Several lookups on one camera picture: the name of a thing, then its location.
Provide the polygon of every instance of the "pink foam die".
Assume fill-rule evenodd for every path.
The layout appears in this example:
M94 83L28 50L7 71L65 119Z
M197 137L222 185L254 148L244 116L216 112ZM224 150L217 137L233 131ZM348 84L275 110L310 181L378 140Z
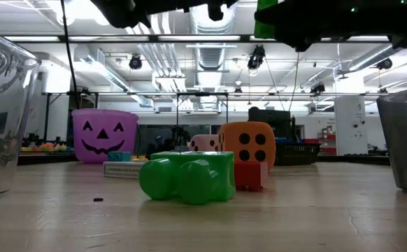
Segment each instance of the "pink foam die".
M220 151L219 135L195 135L188 146L190 151Z

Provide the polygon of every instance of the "cable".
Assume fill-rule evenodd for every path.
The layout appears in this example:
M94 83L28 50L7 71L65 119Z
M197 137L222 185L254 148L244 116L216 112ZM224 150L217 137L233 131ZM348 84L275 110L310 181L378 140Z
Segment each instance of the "cable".
M69 30L68 30L68 28L66 26L65 0L61 0L61 7L62 7L62 20L63 20L63 23L64 23L66 54L69 57L71 80L73 81L73 89L74 89L74 92L75 92L76 108L80 109L79 96L78 96L78 86L76 85L75 69L73 68L73 60L71 60L71 51L70 51L70 42L69 42Z
M19 9L22 9L22 10L33 10L33 11L48 11L48 10L52 10L52 8L32 8L32 7L21 7L21 6L17 6L17 5L15 5L15 4L12 4L12 3L6 3L6 2L2 2L2 1L0 1L0 4L6 4L6 5L8 5L8 6L12 6L12 7L14 7L14 8L19 8Z
M378 71L378 75L379 75L379 88L383 88L383 86L382 86L381 83L380 83L380 69L379 69L379 71Z
M281 98L280 98L280 92L278 91L278 88L275 85L275 81L273 80L272 71L271 71L271 68L269 67L269 62L267 61L266 56L264 56L264 61L266 61L267 69L269 70L269 74L271 75L272 83L273 83L273 86L275 87L276 94L278 95L278 100L280 100L283 111L286 111L286 108L283 105L283 102L281 101Z
M289 112L292 108L292 102L294 101L295 90L297 89L297 77L299 75L299 61L300 61L300 52L297 54L297 65L295 66L295 82L294 82L294 91L292 92L292 97L290 98Z
M248 75L248 103L247 105L252 105L252 103L250 102L250 74Z

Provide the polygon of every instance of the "red block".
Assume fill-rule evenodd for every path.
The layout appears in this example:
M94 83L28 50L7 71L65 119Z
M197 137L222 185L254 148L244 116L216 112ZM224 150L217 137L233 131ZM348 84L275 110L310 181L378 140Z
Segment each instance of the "red block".
M267 162L235 162L236 189L259 192L266 183L267 173Z

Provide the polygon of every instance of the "table surface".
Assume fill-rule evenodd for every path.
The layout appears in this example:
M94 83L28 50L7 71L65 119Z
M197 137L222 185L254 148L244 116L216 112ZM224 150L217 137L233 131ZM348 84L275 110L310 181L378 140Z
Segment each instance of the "table surface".
M407 192L389 167L318 163L187 206L150 201L101 166L23 166L0 195L0 251L407 251Z

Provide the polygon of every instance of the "black basket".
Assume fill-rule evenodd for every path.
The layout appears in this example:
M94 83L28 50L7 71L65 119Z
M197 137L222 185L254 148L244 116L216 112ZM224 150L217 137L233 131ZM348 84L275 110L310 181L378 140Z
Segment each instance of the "black basket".
M277 143L274 165L310 165L317 161L319 151L319 143Z

